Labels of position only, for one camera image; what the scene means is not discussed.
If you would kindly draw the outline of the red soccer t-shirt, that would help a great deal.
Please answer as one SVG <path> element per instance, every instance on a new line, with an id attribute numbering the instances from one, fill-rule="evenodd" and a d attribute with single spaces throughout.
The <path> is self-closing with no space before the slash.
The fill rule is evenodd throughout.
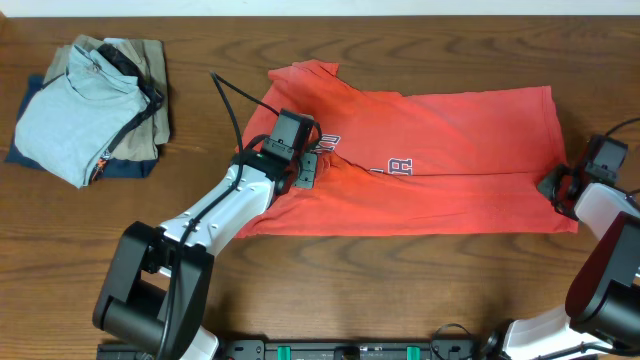
<path id="1" fill-rule="evenodd" d="M 243 236 L 575 232 L 537 185 L 566 159 L 547 86 L 405 96 L 362 91 L 335 63 L 272 70 L 244 139 L 280 109 L 320 124 L 316 180 L 248 223 Z"/>

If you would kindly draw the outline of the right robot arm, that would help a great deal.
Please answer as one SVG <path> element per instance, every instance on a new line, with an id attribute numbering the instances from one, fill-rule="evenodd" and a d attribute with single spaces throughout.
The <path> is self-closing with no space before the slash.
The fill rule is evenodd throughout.
<path id="1" fill-rule="evenodd" d="M 539 184 L 554 209 L 585 224 L 598 243 L 565 303 L 511 322 L 493 359 L 595 359 L 639 355 L 639 203 L 633 192 L 563 164 Z"/>

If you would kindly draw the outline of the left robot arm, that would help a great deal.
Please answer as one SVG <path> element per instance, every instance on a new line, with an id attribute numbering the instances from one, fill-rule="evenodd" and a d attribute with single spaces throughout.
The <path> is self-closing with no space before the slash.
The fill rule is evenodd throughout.
<path id="1" fill-rule="evenodd" d="M 212 359 L 219 339 L 202 325 L 214 260 L 293 184 L 314 185 L 318 157 L 234 156 L 225 177 L 188 210 L 122 234 L 94 308 L 94 326 L 156 359 Z"/>

